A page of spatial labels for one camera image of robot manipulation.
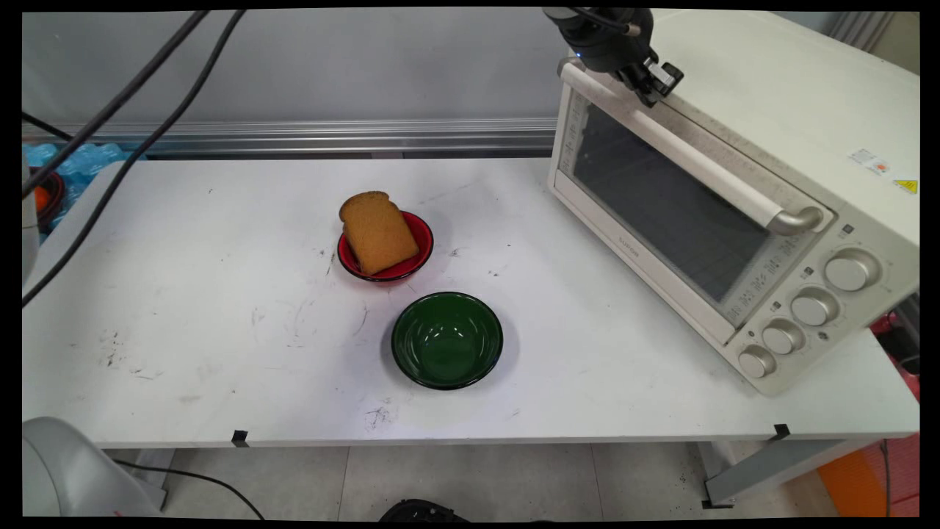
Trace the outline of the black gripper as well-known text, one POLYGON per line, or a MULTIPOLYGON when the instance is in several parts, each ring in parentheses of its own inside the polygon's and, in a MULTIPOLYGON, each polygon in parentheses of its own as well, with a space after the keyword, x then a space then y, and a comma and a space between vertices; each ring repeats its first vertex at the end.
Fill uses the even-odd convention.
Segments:
POLYGON ((658 63, 658 54, 651 47, 654 14, 650 9, 544 7, 543 13, 585 67, 600 73, 620 71, 621 83, 645 107, 652 108, 658 102, 654 87, 675 88, 684 79, 677 67, 658 63), (632 69, 643 66, 647 71, 632 69), (648 73, 654 87, 649 84, 648 73))

